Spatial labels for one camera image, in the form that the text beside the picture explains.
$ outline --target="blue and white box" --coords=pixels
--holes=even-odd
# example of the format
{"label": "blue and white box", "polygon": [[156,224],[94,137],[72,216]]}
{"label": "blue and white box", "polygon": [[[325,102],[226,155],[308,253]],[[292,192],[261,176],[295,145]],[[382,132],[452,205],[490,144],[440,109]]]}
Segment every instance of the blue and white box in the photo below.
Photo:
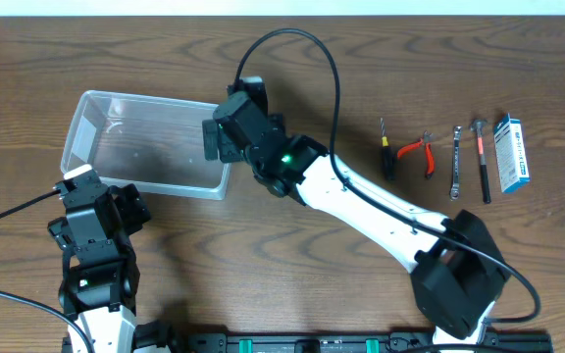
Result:
{"label": "blue and white box", "polygon": [[531,180],[520,121],[507,114],[494,127],[494,144],[500,188],[504,193],[514,192]]}

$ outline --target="wooden table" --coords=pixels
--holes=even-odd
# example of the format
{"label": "wooden table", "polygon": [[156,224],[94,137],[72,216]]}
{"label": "wooden table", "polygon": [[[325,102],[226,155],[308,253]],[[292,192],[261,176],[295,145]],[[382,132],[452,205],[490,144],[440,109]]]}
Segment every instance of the wooden table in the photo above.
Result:
{"label": "wooden table", "polygon": [[[263,33],[298,26],[322,38],[342,84],[338,154],[353,169],[422,207],[461,209],[488,225],[508,263],[539,290],[543,310],[512,329],[546,329],[565,352],[565,18],[86,18],[0,19],[0,211],[62,178],[72,114],[88,89],[204,102],[225,99],[237,62]],[[264,44],[244,71],[267,82],[288,128],[328,142],[333,78],[322,53],[294,36]],[[480,191],[474,135],[463,134],[462,197],[450,202],[452,127],[498,110],[521,119],[531,183],[500,193],[492,139],[492,203]],[[424,130],[423,153],[387,184],[379,117],[392,145]],[[186,331],[385,331],[429,328],[408,275],[343,222],[276,199],[247,165],[232,169],[225,201],[145,195],[154,220],[132,237],[141,271],[142,323]],[[61,252],[46,231],[63,215],[50,199],[0,222],[0,289],[59,308]],[[512,279],[496,316],[526,314]],[[65,326],[0,299],[0,352],[59,351]]]}

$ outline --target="hammer head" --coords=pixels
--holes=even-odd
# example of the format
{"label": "hammer head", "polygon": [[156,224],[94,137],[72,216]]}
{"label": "hammer head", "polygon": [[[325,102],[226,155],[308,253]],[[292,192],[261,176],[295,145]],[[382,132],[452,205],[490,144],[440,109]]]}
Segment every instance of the hammer head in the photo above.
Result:
{"label": "hammer head", "polygon": [[471,131],[481,130],[483,129],[483,126],[486,126],[487,124],[488,124],[487,120],[475,118],[474,120],[472,120],[472,123],[470,124],[470,130]]}

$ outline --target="hammer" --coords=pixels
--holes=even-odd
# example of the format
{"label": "hammer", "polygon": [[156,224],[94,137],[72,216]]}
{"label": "hammer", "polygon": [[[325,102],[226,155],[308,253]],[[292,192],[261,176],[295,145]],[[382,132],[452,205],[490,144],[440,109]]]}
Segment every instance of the hammer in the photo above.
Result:
{"label": "hammer", "polygon": [[479,145],[479,167],[481,170],[481,189],[483,190],[484,203],[491,202],[491,197],[489,196],[488,164],[486,163],[486,154],[483,152],[483,126],[486,126],[487,124],[487,120],[475,118],[470,125],[470,130],[477,132],[477,144]]}

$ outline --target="green tape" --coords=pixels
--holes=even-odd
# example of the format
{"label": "green tape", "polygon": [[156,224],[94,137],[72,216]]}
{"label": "green tape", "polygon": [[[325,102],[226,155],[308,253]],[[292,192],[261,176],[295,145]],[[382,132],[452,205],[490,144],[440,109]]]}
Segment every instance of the green tape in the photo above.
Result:
{"label": "green tape", "polygon": [[380,346],[377,339],[368,339],[365,341],[365,347],[368,353],[379,353]]}
{"label": "green tape", "polygon": [[239,341],[239,353],[252,353],[252,340],[241,339]]}

